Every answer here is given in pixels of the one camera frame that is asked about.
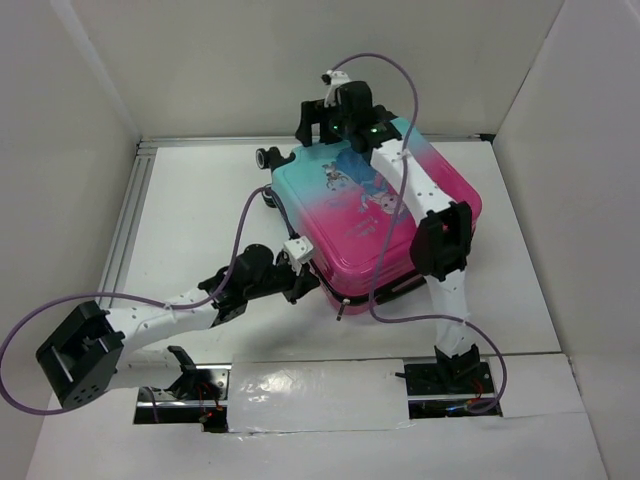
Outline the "pink hard-shell suitcase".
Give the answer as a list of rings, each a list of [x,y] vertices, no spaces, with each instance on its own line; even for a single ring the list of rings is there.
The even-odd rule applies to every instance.
[[[311,264],[332,306],[344,314],[386,303],[420,287],[409,256],[416,223],[398,205],[395,188],[350,144],[297,146],[289,156],[260,148],[256,163],[271,172],[271,189],[293,230],[314,247]]]

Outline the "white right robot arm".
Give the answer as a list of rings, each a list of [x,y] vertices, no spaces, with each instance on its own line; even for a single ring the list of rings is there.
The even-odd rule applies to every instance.
[[[444,390],[460,391],[480,364],[465,293],[474,232],[472,207],[439,183],[426,140],[374,104],[366,82],[353,81],[338,70],[328,71],[322,79],[326,95],[302,103],[296,137],[309,147],[311,130],[319,126],[322,143],[347,142],[397,193],[397,210],[406,211],[416,224],[409,258],[426,280],[435,309],[431,317],[437,322],[436,379]]]

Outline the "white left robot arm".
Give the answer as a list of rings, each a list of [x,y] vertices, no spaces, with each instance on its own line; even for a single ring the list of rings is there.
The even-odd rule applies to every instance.
[[[204,331],[244,314],[250,301],[281,294],[296,303],[317,288],[309,262],[314,246],[305,237],[284,243],[279,254],[261,244],[248,246],[232,268],[184,294],[189,306],[102,309],[95,301],[78,304],[36,352],[36,359],[65,410],[84,406],[109,390],[164,389],[189,397],[205,379],[179,346],[152,344],[179,334]]]

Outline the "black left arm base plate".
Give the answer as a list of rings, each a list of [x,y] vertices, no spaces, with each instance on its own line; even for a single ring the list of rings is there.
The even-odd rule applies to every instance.
[[[169,346],[168,353],[178,372],[166,387],[138,390],[133,423],[199,424],[206,433],[227,433],[231,365],[197,364],[178,346]]]

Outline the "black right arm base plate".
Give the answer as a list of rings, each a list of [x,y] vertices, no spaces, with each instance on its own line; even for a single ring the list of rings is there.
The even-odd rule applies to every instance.
[[[405,382],[411,420],[501,415],[498,404],[483,413],[469,410],[471,405],[478,403],[481,409],[494,400],[496,390],[487,362],[452,381],[441,378],[435,362],[405,363],[394,375]]]

